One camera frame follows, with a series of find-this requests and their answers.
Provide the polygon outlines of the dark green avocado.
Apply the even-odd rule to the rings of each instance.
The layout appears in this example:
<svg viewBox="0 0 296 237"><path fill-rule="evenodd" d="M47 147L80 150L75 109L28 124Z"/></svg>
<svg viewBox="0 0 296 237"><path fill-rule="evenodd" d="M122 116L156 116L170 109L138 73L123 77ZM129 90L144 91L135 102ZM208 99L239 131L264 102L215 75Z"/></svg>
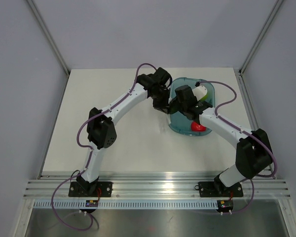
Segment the dark green avocado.
<svg viewBox="0 0 296 237"><path fill-rule="evenodd" d="M177 102L171 102L169 104L169 114L172 115L179 110L180 105Z"/></svg>

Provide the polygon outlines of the clear zip top bag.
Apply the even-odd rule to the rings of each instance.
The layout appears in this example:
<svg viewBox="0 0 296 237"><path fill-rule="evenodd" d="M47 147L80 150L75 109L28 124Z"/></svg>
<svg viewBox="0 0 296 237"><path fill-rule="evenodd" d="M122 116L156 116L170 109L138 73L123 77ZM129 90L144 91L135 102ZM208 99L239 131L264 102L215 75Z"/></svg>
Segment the clear zip top bag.
<svg viewBox="0 0 296 237"><path fill-rule="evenodd" d="M157 120L160 133L166 133L170 129L170 116L161 111L157 111Z"/></svg>

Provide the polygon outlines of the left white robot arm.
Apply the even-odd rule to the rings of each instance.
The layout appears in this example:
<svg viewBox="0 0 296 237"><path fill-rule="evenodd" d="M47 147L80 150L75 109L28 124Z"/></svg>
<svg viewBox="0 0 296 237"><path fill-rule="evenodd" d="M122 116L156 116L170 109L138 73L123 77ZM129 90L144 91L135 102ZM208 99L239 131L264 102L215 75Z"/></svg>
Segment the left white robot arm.
<svg viewBox="0 0 296 237"><path fill-rule="evenodd" d="M158 68L153 74L136 74L133 85L114 102L102 109L93 108L89 119L82 125L86 126L88 145L82 145L79 136L76 137L79 146L89 148L89 156L85 168L77 176L79 190L87 197L95 194L99 179L100 166L104 153L117 139L115 126L134 106L151 98L153 108L165 114L169 113L170 89L166 83L171 83L171 75L163 68Z"/></svg>

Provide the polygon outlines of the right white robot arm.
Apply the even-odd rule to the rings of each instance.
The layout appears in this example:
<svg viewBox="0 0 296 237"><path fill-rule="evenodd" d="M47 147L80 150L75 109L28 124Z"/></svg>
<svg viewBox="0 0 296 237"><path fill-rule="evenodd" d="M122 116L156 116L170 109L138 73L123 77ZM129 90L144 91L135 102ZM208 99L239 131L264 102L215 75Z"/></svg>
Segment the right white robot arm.
<svg viewBox="0 0 296 237"><path fill-rule="evenodd" d="M207 89L192 89L183 85L175 89L170 108L187 119L200 124L225 139L236 149L235 164L214 178L214 190L220 196L231 191L233 185L252 179L274 162L266 132L262 129L241 128L218 113L218 109L203 100Z"/></svg>

